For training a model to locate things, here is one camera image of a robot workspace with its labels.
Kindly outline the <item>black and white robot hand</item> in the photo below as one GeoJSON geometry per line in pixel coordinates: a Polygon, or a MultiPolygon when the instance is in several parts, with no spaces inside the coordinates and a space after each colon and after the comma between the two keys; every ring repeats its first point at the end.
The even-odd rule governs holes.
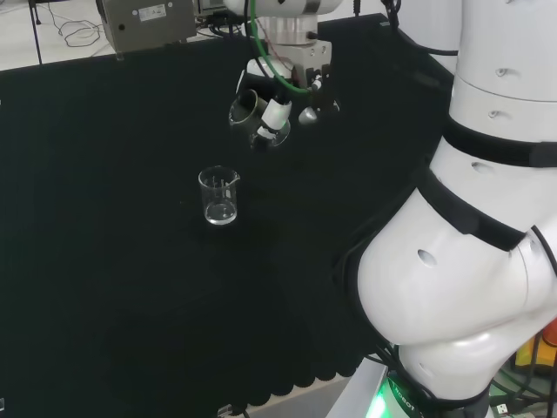
{"type": "Polygon", "coordinates": [[[292,124],[313,125],[339,111],[332,85],[332,44],[286,45],[251,39],[228,122],[253,149],[284,143],[292,124]]]}

